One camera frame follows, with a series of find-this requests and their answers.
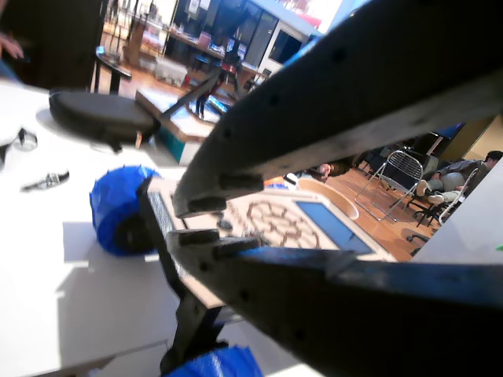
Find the blue screen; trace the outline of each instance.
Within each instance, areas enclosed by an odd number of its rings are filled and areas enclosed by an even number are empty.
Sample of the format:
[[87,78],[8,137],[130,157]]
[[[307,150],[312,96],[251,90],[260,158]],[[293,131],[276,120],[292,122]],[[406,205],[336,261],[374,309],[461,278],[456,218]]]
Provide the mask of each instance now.
[[324,204],[296,202],[311,221],[321,229],[339,248],[359,254],[373,254],[372,249],[345,226]]
[[457,131],[464,125],[464,123],[457,124],[456,126],[452,126],[449,128],[444,128],[443,130],[434,131],[435,134],[438,134],[443,137],[447,137],[448,139],[452,139],[456,136]]

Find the decorative pattern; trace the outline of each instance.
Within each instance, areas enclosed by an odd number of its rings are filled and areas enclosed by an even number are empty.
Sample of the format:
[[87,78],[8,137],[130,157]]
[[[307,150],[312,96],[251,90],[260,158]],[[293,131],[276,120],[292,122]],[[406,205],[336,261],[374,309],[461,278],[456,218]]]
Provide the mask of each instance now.
[[281,204],[265,200],[250,203],[247,218],[271,246],[320,248],[319,236],[311,225]]

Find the person's hand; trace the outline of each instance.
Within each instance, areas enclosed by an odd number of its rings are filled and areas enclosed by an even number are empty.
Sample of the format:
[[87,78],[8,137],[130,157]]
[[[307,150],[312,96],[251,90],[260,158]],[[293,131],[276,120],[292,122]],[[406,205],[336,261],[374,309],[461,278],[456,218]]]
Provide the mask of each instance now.
[[14,59],[24,57],[23,49],[21,49],[19,43],[7,35],[0,33],[0,57],[2,57],[4,50]]
[[332,170],[332,167],[328,165],[327,163],[324,163],[319,166],[318,171],[323,174],[323,177],[321,178],[323,181],[326,181],[329,178],[330,171]]

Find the white table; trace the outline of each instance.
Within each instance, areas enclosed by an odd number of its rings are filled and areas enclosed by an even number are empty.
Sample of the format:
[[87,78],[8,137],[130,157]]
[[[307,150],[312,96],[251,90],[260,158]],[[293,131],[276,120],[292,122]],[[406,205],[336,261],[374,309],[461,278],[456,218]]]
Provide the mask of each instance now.
[[[0,132],[22,125],[39,138],[33,152],[11,148],[0,172],[0,375],[40,375],[170,344],[178,298],[158,258],[103,252],[89,192],[107,170],[124,164],[172,179],[183,169],[166,169],[175,161],[154,148],[114,155],[73,137],[52,120],[44,90],[0,82],[0,98]],[[62,186],[19,192],[48,172],[66,170],[70,179]],[[267,375],[298,364],[249,324],[225,327],[222,337],[250,345]]]

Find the black cushion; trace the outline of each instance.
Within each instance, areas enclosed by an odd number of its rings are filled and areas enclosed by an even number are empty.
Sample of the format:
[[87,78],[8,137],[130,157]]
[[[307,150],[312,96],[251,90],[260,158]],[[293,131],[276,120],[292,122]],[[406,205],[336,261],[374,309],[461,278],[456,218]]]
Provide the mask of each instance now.
[[137,133],[148,140],[157,121],[135,100],[84,91],[58,91],[49,99],[50,111],[60,126],[120,150],[134,144]]

